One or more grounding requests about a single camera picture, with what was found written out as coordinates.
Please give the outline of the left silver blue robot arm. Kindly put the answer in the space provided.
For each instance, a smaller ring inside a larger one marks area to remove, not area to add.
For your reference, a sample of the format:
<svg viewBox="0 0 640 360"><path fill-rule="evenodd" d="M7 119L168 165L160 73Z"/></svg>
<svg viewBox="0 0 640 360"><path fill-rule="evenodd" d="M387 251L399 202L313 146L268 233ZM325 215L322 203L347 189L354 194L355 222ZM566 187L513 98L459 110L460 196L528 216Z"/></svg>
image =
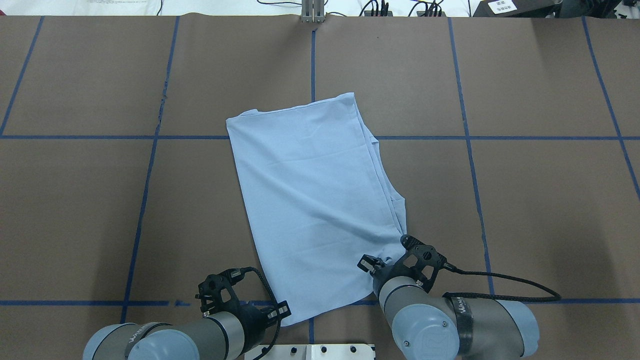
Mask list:
<svg viewBox="0 0 640 360"><path fill-rule="evenodd" d="M257 307L244 301L210 306L182 325L126 322L108 325L88 340L84 360L235 360L256 348L268 328L291 316L286 301Z"/></svg>

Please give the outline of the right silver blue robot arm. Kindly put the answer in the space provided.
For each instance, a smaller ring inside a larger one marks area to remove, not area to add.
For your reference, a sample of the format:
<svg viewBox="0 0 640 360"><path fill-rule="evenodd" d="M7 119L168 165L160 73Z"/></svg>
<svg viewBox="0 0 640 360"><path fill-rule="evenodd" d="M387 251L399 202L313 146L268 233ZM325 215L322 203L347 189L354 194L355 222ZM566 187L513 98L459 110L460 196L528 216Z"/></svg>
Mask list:
<svg viewBox="0 0 640 360"><path fill-rule="evenodd" d="M449 268L432 249L407 252L394 264L367 254L358 262L372 276L393 341L407 360L521 360L537 352L540 328L527 305L471 295L431 296L425 267Z"/></svg>

